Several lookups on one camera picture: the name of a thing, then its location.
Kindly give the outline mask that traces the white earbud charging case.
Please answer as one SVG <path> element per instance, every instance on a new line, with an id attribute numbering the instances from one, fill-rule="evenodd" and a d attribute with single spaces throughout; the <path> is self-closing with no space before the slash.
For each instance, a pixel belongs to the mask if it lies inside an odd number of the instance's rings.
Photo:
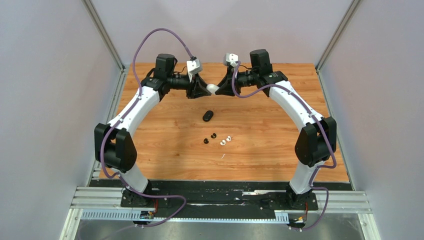
<path id="1" fill-rule="evenodd" d="M 216 92 L 219 90 L 219 86 L 215 85 L 215 84 L 208 84 L 206 86 L 206 89 L 212 94 L 212 95 L 216 95 Z"/>

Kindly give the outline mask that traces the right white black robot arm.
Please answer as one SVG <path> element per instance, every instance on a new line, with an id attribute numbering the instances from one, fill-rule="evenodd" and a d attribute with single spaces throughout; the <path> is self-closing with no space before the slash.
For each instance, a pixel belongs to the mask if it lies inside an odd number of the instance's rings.
<path id="1" fill-rule="evenodd" d="M 227 53 L 223 64 L 227 68 L 225 77 L 218 85 L 208 84 L 207 90 L 214 95 L 235 96 L 242 98 L 241 89 L 257 87 L 247 97 L 260 91 L 275 101 L 294 122 L 299 131 L 294 151 L 298 164 L 294 176 L 289 181 L 286 204 L 298 209 L 306 201 L 313 189 L 313 181 L 325 162 L 335 158 L 337 148 L 337 122 L 333 117 L 324 117 L 315 111 L 296 92 L 288 77 L 281 71 L 273 69 L 266 49 L 250 52 L 251 67 L 240 71 L 241 62 L 233 53 Z"/>

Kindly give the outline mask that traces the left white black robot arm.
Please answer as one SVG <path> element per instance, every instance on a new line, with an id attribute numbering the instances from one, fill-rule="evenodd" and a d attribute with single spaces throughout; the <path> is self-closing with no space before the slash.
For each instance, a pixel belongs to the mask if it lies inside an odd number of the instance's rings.
<path id="1" fill-rule="evenodd" d="M 192 56 L 186 62 L 186 74 L 175 71 L 177 59 L 172 54 L 161 53 L 155 66 L 139 83 L 130 102 L 107 124 L 99 123 L 94 128 L 95 159 L 105 171 L 111 169 L 122 180 L 125 187 L 134 193 L 140 206 L 149 206 L 153 193 L 148 189 L 150 181 L 136 166 L 137 150 L 133 136 L 146 115 L 170 90 L 185 90 L 188 99 L 210 96 L 206 83 L 199 73 L 203 67 L 198 58 Z"/>

